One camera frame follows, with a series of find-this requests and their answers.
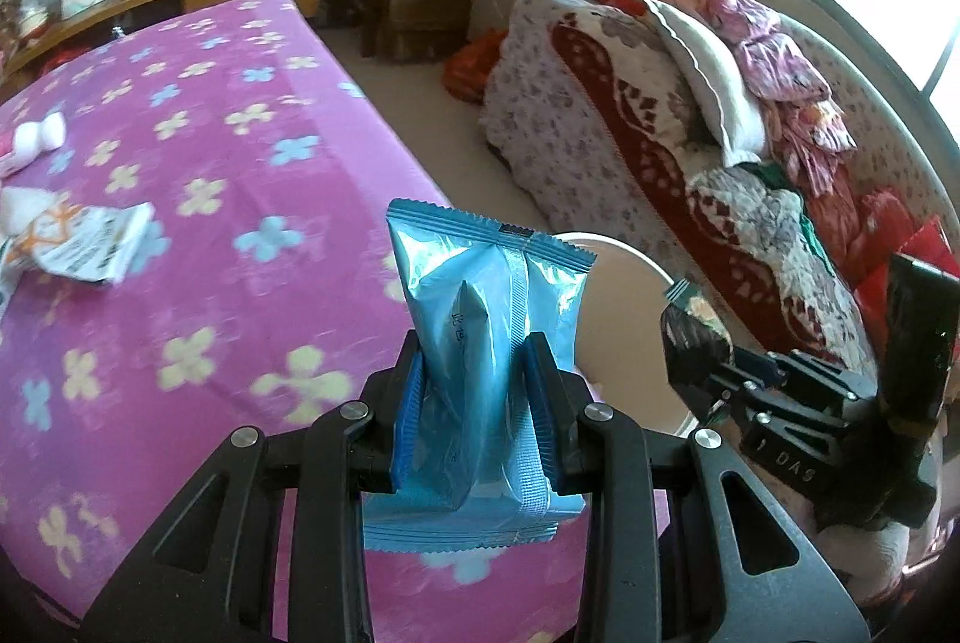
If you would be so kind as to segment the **pink clothes pile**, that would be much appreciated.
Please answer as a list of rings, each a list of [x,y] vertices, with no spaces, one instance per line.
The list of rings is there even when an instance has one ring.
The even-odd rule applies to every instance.
[[[760,102],[773,158],[812,198],[836,191],[839,167],[857,149],[832,87],[775,9],[757,0],[674,0],[731,49]]]

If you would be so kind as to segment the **blue foil snack packet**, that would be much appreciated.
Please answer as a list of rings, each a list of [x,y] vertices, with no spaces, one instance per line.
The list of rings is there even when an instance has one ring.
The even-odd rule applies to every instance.
[[[399,554],[547,542],[584,508],[542,469],[521,347],[544,334],[574,367],[589,251],[452,207],[387,209],[421,361],[418,418],[402,428],[391,495],[364,501],[364,544]]]

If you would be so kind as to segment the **floral covered sofa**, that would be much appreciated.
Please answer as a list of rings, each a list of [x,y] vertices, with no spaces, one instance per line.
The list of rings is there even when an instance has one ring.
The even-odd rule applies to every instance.
[[[724,166],[651,23],[586,0],[514,0],[480,126],[551,227],[617,238],[697,283],[736,344],[877,372],[799,194]]]

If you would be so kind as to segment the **white trash bucket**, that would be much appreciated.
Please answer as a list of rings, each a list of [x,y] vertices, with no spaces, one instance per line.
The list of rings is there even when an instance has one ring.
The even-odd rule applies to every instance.
[[[576,368],[592,393],[647,430],[693,432],[697,419],[670,388],[665,368],[661,313],[669,274],[615,238],[587,232],[560,238],[596,256],[576,333]]]

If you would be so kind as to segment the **white pink-label plastic bottle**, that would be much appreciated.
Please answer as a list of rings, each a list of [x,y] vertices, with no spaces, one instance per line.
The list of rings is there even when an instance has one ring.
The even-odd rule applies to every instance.
[[[39,155],[60,149],[67,138],[67,122],[60,111],[41,121],[25,121],[2,134],[0,178],[11,177],[31,165]]]

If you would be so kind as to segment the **green white milk carton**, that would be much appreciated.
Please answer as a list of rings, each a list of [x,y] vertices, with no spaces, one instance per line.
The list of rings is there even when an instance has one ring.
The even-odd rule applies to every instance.
[[[7,238],[0,246],[0,318],[5,316],[23,274],[20,266],[13,262],[13,246],[11,238]]]

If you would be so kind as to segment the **dark snack wrapper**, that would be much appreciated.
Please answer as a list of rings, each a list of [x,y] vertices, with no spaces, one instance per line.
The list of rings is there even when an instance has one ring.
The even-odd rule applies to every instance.
[[[734,361],[734,342],[715,308],[690,280],[675,280],[664,292],[661,337],[669,363],[711,368]]]

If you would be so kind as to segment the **red patterned blanket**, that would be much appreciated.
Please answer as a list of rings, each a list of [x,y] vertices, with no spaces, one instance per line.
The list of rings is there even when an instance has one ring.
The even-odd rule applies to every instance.
[[[551,46],[581,85],[601,122],[596,177],[619,189],[602,201],[604,222],[623,220],[620,237],[656,261],[664,245],[644,236],[631,214],[649,205],[688,277],[742,344],[800,349],[869,372],[875,354],[850,287],[833,269],[799,194],[771,188],[747,166],[722,165],[700,107],[674,58],[651,30],[626,46],[603,28],[566,17]]]

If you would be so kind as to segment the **pink floral tablecloth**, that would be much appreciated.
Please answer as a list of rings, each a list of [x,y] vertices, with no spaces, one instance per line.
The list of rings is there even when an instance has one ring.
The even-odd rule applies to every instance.
[[[65,145],[28,186],[149,202],[117,285],[32,272],[2,321],[2,544],[73,627],[229,430],[308,423],[409,326],[394,198],[436,186],[290,0],[242,0],[89,51],[3,106]]]

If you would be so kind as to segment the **orange red floor bag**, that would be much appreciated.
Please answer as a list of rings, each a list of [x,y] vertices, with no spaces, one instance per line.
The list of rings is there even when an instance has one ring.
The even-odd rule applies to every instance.
[[[441,82],[451,97],[472,105],[482,105],[488,79],[500,61],[501,44],[507,36],[506,28],[490,28],[446,61]]]

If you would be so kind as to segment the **white pillow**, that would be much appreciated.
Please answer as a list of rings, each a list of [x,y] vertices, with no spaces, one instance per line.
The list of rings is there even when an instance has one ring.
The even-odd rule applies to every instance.
[[[731,49],[706,25],[669,2],[646,0],[665,49],[690,85],[722,163],[760,163],[768,155],[760,102],[748,92]]]

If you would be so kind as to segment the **printed white orange wrapper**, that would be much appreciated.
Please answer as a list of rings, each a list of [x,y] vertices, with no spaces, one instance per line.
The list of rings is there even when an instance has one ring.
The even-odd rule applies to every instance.
[[[119,283],[146,228],[149,202],[130,207],[73,204],[36,188],[2,189],[2,272],[28,269],[83,283]]]

